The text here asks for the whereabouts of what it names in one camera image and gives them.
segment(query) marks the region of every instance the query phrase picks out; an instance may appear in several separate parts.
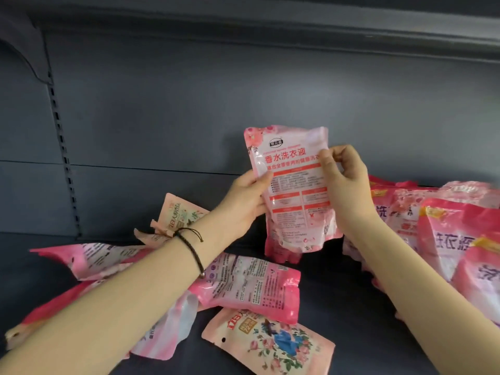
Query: yellow label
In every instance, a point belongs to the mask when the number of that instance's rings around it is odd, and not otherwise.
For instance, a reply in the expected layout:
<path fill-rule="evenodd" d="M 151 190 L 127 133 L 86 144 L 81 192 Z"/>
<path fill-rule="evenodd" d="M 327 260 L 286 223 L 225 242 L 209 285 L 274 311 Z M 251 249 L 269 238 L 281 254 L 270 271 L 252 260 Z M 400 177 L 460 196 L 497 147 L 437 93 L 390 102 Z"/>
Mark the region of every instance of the yellow label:
<path fill-rule="evenodd" d="M 486 237 L 480 237 L 471 243 L 471 246 L 482 247 L 491 252 L 500 253 L 500 243 Z"/>
<path fill-rule="evenodd" d="M 251 319 L 250 317 L 247 317 L 245 321 L 243 321 L 240 324 L 240 327 L 238 328 L 241 330 L 243 333 L 248 334 L 252 331 L 252 328 L 257 324 L 257 321 Z"/>
<path fill-rule="evenodd" d="M 433 207 L 423 207 L 420 208 L 419 215 L 421 216 L 429 216 L 433 218 L 441 218 L 446 213 L 445 209 L 442 208 L 433 208 Z"/>
<path fill-rule="evenodd" d="M 372 189 L 372 197 L 383 197 L 387 193 L 387 189 Z"/>

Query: panel seam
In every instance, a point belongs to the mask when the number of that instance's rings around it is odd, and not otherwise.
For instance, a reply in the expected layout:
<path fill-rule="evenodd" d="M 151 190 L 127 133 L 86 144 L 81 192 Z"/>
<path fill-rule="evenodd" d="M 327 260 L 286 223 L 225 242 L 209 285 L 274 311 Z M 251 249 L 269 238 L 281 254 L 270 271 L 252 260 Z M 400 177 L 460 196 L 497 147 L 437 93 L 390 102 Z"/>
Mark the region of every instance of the panel seam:
<path fill-rule="evenodd" d="M 66 186 L 68 189 L 68 193 L 70 195 L 70 203 L 71 203 L 74 225 L 77 229 L 77 238 L 79 238 L 82 236 L 82 229 L 80 227 L 80 217 L 78 215 L 77 197 L 76 197 L 75 192 L 74 192 L 74 181 L 72 178 L 71 163 L 70 163 L 70 158 L 67 154 L 67 144 L 66 144 L 66 139 L 64 137 L 64 130 L 62 128 L 63 124 L 62 124 L 61 116 L 60 116 L 60 112 L 59 112 L 59 103 L 58 103 L 56 93 L 55 93 L 55 83 L 54 83 L 54 79 L 52 77 L 52 68 L 51 68 L 51 63 L 50 63 L 49 57 L 48 57 L 48 50 L 47 50 L 45 35 L 43 35 L 43 42 L 45 45 L 45 51 L 46 51 L 47 62 L 48 62 L 48 77 L 52 81 L 52 85 L 47 84 L 47 91 L 48 91 L 48 96 L 49 96 L 49 99 L 51 102 L 52 117 L 53 117 L 53 121 L 54 121 L 55 131 L 57 134 L 57 140 L 59 143 L 59 149 L 61 152 L 61 157 L 63 158 L 62 161 L 63 161 L 63 165 L 64 165 L 64 174 L 65 174 L 65 179 L 66 179 Z"/>

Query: left hand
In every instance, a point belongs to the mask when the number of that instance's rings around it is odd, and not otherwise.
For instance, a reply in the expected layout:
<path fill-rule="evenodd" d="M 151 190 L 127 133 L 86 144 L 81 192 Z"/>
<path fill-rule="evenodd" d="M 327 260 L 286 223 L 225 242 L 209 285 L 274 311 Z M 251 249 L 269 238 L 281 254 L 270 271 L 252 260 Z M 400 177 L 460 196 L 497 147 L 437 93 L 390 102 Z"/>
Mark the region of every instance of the left hand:
<path fill-rule="evenodd" d="M 233 239 L 242 237 L 252 225 L 256 217 L 266 212 L 266 204 L 261 197 L 269 188 L 272 172 L 266 172 L 256 178 L 250 170 L 237 178 L 228 194 L 214 212 L 223 216 L 225 229 L 230 231 Z"/>

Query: hand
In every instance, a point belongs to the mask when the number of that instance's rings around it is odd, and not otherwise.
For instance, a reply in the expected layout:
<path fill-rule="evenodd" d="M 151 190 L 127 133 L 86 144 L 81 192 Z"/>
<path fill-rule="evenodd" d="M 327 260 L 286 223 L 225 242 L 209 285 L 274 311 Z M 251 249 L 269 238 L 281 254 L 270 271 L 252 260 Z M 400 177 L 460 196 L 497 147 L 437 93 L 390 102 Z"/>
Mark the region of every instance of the hand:
<path fill-rule="evenodd" d="M 224 229 L 229 229 L 233 240 L 242 237 L 252 225 L 256 217 L 266 212 L 266 204 L 261 197 L 269 188 L 272 172 L 256 178 L 250 170 L 237 178 L 228 194 L 214 212 L 220 214 L 226 222 Z"/>
<path fill-rule="evenodd" d="M 349 235 L 353 224 L 378 217 L 373 206 L 368 170 L 351 145 L 320 151 L 320 162 L 340 230 Z M 343 172 L 336 162 L 341 163 Z"/>

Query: black oval logo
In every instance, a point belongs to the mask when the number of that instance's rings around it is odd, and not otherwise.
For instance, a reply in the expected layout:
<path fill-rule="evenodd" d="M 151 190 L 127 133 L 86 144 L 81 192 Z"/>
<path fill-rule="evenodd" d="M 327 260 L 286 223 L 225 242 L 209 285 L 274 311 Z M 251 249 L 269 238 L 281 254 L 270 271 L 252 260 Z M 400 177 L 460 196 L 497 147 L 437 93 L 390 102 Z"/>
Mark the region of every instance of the black oval logo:
<path fill-rule="evenodd" d="M 283 140 L 281 138 L 272 138 L 269 141 L 269 147 L 271 147 L 271 148 L 280 147 L 282 144 L 283 144 Z"/>

